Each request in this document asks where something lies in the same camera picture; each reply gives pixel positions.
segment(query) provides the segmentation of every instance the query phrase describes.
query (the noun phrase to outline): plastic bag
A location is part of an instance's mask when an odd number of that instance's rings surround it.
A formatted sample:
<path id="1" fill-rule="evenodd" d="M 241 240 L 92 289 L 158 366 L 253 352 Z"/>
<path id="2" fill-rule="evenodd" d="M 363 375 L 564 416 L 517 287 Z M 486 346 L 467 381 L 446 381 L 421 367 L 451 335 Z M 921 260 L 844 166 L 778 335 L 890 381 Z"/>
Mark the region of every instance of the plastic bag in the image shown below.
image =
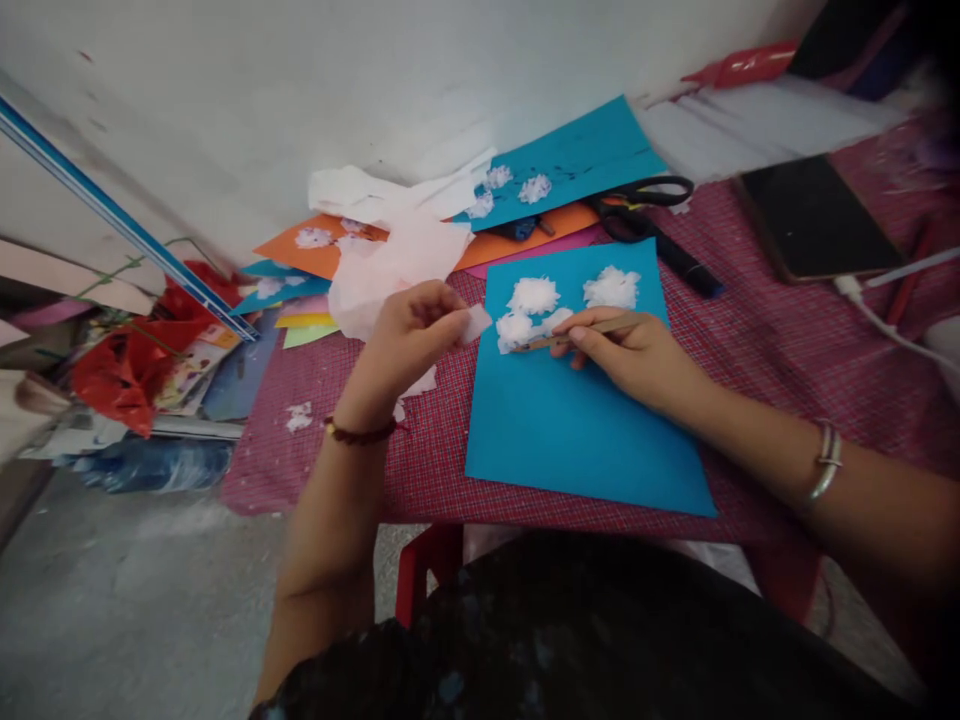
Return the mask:
<path id="1" fill-rule="evenodd" d="M 236 306 L 240 294 L 209 265 L 187 261 L 187 266 L 225 301 Z M 153 400 L 183 353 L 217 319 L 185 290 L 167 278 L 167 289 L 154 314 L 170 320 L 136 318 L 114 330 L 84 355 L 73 369 L 73 390 L 91 408 L 122 422 L 138 435 L 150 437 L 156 408 Z"/>

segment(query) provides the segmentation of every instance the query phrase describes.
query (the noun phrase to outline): teal paper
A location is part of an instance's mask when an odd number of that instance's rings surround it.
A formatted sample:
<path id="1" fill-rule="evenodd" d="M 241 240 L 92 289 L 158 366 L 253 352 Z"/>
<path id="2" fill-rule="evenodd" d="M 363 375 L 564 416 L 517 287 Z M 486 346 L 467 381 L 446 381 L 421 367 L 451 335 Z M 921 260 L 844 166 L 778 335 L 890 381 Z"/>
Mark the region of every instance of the teal paper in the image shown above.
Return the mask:
<path id="1" fill-rule="evenodd" d="M 637 310 L 667 321 L 653 240 L 597 245 L 491 267 L 487 312 L 507 312 L 514 283 L 546 276 L 559 307 L 584 309 L 583 284 L 608 265 L 640 273 Z M 693 439 L 618 390 L 590 364 L 546 350 L 501 355 L 495 327 L 480 341 L 467 445 L 470 477 L 716 517 Z"/>
<path id="2" fill-rule="evenodd" d="M 666 172 L 667 166 L 650 147 L 633 111 L 622 95 L 591 113 L 493 159 L 506 165 L 513 180 L 493 190 L 493 210 L 471 220 L 461 213 L 454 220 L 469 222 L 474 232 L 581 200 L 628 182 Z M 553 183 L 547 197 L 528 205 L 517 197 L 524 182 L 546 175 Z M 485 191 L 476 189 L 479 197 Z"/>
<path id="3" fill-rule="evenodd" d="M 290 275 L 300 275 L 301 277 L 311 277 L 310 273 L 297 270 L 289 265 L 282 265 L 273 260 L 258 260 L 253 265 L 247 265 L 240 268 L 244 275 L 253 275 L 254 277 L 288 277 Z"/>
<path id="4" fill-rule="evenodd" d="M 307 280 L 299 285 L 284 285 L 279 291 L 265 298 L 257 297 L 254 291 L 247 295 L 239 305 L 230 311 L 231 315 L 243 315 L 248 312 L 263 310 L 271 305 L 276 305 L 284 300 L 293 300 L 293 298 L 306 297 L 308 295 L 323 295 L 330 290 L 330 281 L 326 278 L 308 275 Z"/>

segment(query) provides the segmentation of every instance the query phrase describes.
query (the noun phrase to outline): gray floor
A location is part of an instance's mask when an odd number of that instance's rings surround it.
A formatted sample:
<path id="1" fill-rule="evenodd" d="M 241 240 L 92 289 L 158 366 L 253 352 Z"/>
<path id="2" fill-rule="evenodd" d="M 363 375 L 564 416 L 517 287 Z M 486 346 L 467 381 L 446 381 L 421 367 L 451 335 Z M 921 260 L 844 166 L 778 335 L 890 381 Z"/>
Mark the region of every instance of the gray floor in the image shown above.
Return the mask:
<path id="1" fill-rule="evenodd" d="M 377 615 L 392 615 L 400 548 L 383 526 Z M 284 520 L 215 495 L 108 496 L 58 475 L 0 557 L 0 716 L 236 718 L 249 708 Z M 895 691 L 896 648 L 835 566 L 832 641 Z M 811 618 L 823 626 L 825 603 Z"/>

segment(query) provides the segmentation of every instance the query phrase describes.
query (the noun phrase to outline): red checkered tablecloth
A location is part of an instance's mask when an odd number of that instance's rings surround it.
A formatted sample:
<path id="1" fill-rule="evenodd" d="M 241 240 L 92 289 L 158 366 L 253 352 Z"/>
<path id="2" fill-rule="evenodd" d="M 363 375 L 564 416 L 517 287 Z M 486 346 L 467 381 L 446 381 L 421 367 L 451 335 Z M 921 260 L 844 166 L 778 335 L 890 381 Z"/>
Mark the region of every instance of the red checkered tablecloth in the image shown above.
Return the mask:
<path id="1" fill-rule="evenodd" d="M 933 191 L 892 192 L 877 142 L 834 156 L 838 170 L 898 243 L 918 219 L 951 202 Z M 853 441 L 909 462 L 960 474 L 960 413 L 929 360 L 880 336 L 828 283 L 787 286 L 773 276 L 730 183 L 697 190 L 688 214 L 660 225 L 727 285 L 703 301 L 661 267 L 673 331 L 720 383 L 807 418 L 831 418 Z M 943 233 L 957 237 L 956 233 Z M 921 279 L 903 333 L 916 339 L 960 312 L 955 264 Z M 450 284 L 473 304 L 484 283 L 456 273 Z M 883 311 L 890 288 L 868 291 Z M 222 499 L 243 515 L 293 508 L 313 466 L 321 419 L 333 409 L 361 344 L 339 333 L 273 353 Z M 692 540 L 778 543 L 796 526 L 749 478 L 709 448 L 701 455 L 720 511 L 716 520 L 464 477 L 476 347 L 441 361 L 437 390 L 406 401 L 387 462 L 389 521 L 478 522 L 629 533 Z M 312 403 L 314 422 L 291 433 L 287 408 Z"/>

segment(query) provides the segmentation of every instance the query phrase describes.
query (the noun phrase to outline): wooden stick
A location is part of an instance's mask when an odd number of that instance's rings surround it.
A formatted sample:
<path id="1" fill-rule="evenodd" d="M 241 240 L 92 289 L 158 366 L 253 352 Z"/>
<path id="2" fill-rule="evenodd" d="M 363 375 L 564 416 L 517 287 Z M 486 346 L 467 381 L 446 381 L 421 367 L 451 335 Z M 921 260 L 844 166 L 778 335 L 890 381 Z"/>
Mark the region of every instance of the wooden stick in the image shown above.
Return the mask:
<path id="1" fill-rule="evenodd" d="M 612 320 L 604 320 L 603 322 L 594 323 L 590 325 L 591 330 L 595 330 L 598 333 L 608 333 L 613 332 L 614 330 L 624 330 L 628 327 L 636 327 L 643 321 L 643 315 L 640 313 L 629 312 L 620 317 L 613 318 Z M 555 335 L 553 337 L 544 338 L 543 340 L 537 340 L 532 343 L 527 343 L 526 345 L 521 345 L 520 347 L 514 348 L 510 352 L 530 352 L 531 350 L 540 350 L 545 347 L 553 347 L 554 345 L 559 345 L 560 343 L 570 342 L 569 335 Z"/>

